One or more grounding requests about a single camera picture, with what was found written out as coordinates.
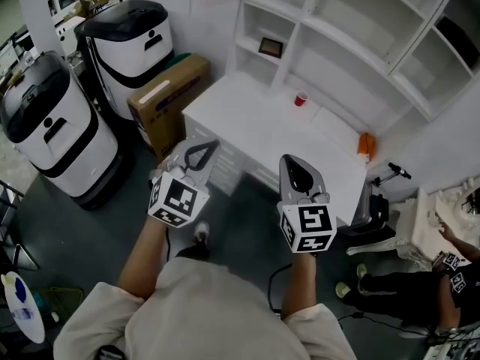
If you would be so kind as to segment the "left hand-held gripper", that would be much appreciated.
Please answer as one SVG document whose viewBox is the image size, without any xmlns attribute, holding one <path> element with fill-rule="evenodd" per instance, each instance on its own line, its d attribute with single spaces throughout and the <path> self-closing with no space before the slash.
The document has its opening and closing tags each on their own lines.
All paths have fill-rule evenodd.
<svg viewBox="0 0 480 360">
<path fill-rule="evenodd" d="M 184 227 L 197 218 L 209 201 L 206 183 L 218 159 L 221 143 L 215 138 L 194 138 L 181 141 L 152 171 L 148 215 L 170 227 Z M 191 157 L 202 152 L 194 163 Z"/>
</svg>

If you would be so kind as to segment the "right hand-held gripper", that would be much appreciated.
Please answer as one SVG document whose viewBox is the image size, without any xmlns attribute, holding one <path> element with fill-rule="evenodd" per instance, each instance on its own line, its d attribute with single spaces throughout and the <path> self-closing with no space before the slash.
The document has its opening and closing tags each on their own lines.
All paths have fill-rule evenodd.
<svg viewBox="0 0 480 360">
<path fill-rule="evenodd" d="M 305 160 L 284 154 L 279 162 L 280 230 L 294 254 L 327 251 L 337 233 L 336 217 L 322 175 Z"/>
</svg>

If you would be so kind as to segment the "dark framed picture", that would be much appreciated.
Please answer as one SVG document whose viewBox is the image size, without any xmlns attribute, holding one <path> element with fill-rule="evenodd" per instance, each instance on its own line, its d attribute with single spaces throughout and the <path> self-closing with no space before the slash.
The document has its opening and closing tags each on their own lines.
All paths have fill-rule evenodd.
<svg viewBox="0 0 480 360">
<path fill-rule="evenodd" d="M 271 39 L 268 37 L 263 37 L 260 41 L 258 52 L 274 57 L 276 59 L 281 59 L 283 55 L 284 44 L 281 41 Z"/>
</svg>

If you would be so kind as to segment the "white wall shelf unit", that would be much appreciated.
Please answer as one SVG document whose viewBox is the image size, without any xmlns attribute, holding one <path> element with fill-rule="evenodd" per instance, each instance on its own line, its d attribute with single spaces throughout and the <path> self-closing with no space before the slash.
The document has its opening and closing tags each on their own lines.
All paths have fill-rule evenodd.
<svg viewBox="0 0 480 360">
<path fill-rule="evenodd" d="M 306 91 L 360 131 L 432 122 L 480 83 L 480 0 L 241 0 L 227 70 Z"/>
</svg>

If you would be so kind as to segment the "person's right forearm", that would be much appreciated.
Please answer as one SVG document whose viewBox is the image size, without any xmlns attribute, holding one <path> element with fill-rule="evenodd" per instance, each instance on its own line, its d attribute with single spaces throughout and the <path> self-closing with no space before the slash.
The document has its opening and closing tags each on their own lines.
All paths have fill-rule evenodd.
<svg viewBox="0 0 480 360">
<path fill-rule="evenodd" d="M 310 253 L 294 253 L 289 274 L 289 282 L 283 297 L 280 317 L 289 316 L 317 303 L 316 258 Z"/>
</svg>

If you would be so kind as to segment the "person's left forearm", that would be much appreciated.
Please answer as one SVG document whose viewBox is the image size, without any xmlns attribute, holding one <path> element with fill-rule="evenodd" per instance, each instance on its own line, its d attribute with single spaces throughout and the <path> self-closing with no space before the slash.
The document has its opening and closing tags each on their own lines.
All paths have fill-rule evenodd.
<svg viewBox="0 0 480 360">
<path fill-rule="evenodd" d="M 148 299 L 155 291 L 162 269 L 167 225 L 148 216 L 121 271 L 118 287 L 132 296 Z"/>
</svg>

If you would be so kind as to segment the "white desk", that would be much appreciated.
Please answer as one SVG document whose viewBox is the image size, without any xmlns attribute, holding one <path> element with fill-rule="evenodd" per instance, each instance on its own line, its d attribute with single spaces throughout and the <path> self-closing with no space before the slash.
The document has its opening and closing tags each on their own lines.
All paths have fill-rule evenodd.
<svg viewBox="0 0 480 360">
<path fill-rule="evenodd" d="M 314 100 L 296 106 L 296 94 L 289 86 L 269 93 L 265 84 L 236 72 L 205 90 L 184 116 L 273 174 L 278 174 L 284 154 L 307 161 L 322 174 L 335 215 L 349 225 L 365 183 L 366 163 L 357 146 L 338 143 L 311 124 L 326 106 Z"/>
</svg>

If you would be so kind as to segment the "brown cardboard box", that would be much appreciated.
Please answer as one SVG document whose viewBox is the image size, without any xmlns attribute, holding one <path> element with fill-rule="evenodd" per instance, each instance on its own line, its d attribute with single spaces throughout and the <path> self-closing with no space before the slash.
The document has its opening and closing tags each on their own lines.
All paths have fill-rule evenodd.
<svg viewBox="0 0 480 360">
<path fill-rule="evenodd" d="M 127 99 L 137 129 L 158 162 L 185 139 L 182 111 L 210 86 L 210 82 L 210 62 L 201 55 L 191 54 Z"/>
</svg>

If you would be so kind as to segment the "silver suitcase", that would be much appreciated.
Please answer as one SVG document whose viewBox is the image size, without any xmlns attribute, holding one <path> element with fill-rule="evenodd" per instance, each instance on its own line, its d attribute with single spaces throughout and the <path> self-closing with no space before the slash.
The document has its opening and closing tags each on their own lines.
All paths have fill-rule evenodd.
<svg viewBox="0 0 480 360">
<path fill-rule="evenodd" d="M 337 228 L 337 231 L 339 233 L 342 233 L 346 236 L 360 236 L 360 235 L 363 236 L 365 234 L 370 233 L 371 229 L 369 227 L 369 223 L 371 222 L 371 212 L 370 212 L 371 195 L 378 195 L 378 194 L 383 195 L 383 193 L 380 190 L 380 186 L 397 176 L 401 176 L 408 180 L 412 178 L 412 176 L 406 170 L 404 170 L 403 168 L 401 168 L 396 164 L 389 163 L 388 167 L 390 168 L 391 173 L 386 177 L 381 178 L 377 176 L 374 179 L 366 180 L 351 224 L 349 226 L 339 226 Z"/>
</svg>

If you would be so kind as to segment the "white flat board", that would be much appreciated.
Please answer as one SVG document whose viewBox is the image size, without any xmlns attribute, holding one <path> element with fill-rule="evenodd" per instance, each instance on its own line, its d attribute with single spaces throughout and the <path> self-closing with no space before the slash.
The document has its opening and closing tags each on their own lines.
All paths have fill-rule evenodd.
<svg viewBox="0 0 480 360">
<path fill-rule="evenodd" d="M 324 106 L 318 110 L 311 124 L 338 143 L 353 145 L 354 149 L 358 144 L 359 134 L 343 119 Z"/>
</svg>

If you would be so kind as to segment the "orange box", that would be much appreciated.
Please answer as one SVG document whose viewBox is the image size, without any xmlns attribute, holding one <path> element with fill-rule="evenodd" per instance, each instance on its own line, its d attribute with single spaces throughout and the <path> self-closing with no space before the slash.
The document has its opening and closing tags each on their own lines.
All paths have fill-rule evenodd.
<svg viewBox="0 0 480 360">
<path fill-rule="evenodd" d="M 370 133 L 363 133 L 358 140 L 357 154 L 365 159 L 367 163 L 371 162 L 377 153 L 376 138 Z"/>
</svg>

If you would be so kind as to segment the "person's white shoe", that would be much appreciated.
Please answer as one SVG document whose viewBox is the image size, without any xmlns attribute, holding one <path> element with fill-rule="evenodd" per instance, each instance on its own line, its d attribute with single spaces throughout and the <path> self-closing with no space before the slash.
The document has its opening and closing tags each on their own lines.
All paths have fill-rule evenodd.
<svg viewBox="0 0 480 360">
<path fill-rule="evenodd" d="M 208 247 L 210 227 L 205 221 L 200 221 L 194 230 L 193 241 L 196 245 Z"/>
</svg>

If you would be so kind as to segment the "black bag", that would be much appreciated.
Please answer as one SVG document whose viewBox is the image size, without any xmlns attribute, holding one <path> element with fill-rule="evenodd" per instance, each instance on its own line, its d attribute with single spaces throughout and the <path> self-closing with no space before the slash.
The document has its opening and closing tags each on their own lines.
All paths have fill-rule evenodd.
<svg viewBox="0 0 480 360">
<path fill-rule="evenodd" d="M 371 221 L 369 227 L 370 237 L 374 242 L 381 242 L 395 235 L 395 231 L 388 226 L 389 205 L 389 201 L 382 194 L 370 196 Z"/>
</svg>

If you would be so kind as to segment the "person's black trouser leg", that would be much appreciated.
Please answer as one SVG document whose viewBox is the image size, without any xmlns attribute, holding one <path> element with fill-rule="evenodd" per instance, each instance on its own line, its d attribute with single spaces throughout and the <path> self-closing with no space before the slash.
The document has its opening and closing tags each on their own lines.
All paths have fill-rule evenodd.
<svg viewBox="0 0 480 360">
<path fill-rule="evenodd" d="M 204 244 L 195 244 L 180 250 L 175 257 L 188 258 L 198 261 L 208 261 L 210 257 L 210 250 Z"/>
</svg>

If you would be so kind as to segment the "white black service robot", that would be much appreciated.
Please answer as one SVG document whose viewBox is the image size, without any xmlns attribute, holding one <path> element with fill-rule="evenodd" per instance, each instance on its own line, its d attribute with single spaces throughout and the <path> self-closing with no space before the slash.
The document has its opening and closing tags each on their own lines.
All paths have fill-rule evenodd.
<svg viewBox="0 0 480 360">
<path fill-rule="evenodd" d="M 0 124 L 34 168 L 85 210 L 105 203 L 131 171 L 128 150 L 54 51 L 7 89 Z"/>
<path fill-rule="evenodd" d="M 175 55 L 168 11 L 156 1 L 127 0 L 74 29 L 97 102 L 133 120 L 128 98 Z"/>
</svg>

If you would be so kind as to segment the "brown carton pile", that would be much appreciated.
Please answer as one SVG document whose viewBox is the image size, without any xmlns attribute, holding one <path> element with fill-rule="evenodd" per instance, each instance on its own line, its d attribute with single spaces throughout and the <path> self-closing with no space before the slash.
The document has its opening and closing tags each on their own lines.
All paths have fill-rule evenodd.
<svg viewBox="0 0 480 360">
<path fill-rule="evenodd" d="M 108 4 L 110 0 L 79 0 L 71 9 L 64 15 L 64 20 L 67 21 L 72 17 L 83 17 L 88 19 L 94 16 L 104 5 Z"/>
</svg>

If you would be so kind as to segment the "dark green bin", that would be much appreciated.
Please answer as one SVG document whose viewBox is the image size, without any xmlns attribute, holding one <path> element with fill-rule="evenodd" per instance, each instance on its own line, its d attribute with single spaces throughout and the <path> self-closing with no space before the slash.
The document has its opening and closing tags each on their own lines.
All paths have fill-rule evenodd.
<svg viewBox="0 0 480 360">
<path fill-rule="evenodd" d="M 81 288 L 48 287 L 36 288 L 32 291 L 34 299 L 39 302 L 40 309 L 55 311 L 62 318 L 73 314 L 82 304 L 84 291 Z"/>
</svg>

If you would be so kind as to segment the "black metal stand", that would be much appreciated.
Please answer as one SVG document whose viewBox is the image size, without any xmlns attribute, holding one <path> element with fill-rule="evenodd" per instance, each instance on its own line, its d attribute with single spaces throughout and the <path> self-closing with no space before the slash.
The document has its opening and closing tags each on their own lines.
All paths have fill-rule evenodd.
<svg viewBox="0 0 480 360">
<path fill-rule="evenodd" d="M 0 179 L 0 268 L 34 272 L 40 267 L 15 232 L 23 197 L 21 191 Z"/>
</svg>

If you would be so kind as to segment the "black chest screen device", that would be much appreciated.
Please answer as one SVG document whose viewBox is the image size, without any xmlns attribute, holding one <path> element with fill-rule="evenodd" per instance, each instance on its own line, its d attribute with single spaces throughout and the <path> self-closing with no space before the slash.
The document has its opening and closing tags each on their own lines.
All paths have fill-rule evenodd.
<svg viewBox="0 0 480 360">
<path fill-rule="evenodd" d="M 104 345 L 97 350 L 94 360 L 126 360 L 126 357 L 117 346 Z"/>
</svg>

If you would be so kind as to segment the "white round panel blue mark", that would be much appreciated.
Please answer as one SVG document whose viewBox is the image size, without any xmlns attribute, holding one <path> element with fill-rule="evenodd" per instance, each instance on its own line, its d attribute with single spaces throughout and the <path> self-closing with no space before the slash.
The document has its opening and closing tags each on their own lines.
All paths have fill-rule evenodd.
<svg viewBox="0 0 480 360">
<path fill-rule="evenodd" d="M 0 275 L 8 309 L 19 330 L 33 343 L 45 340 L 43 318 L 30 289 L 24 280 L 13 271 Z"/>
</svg>

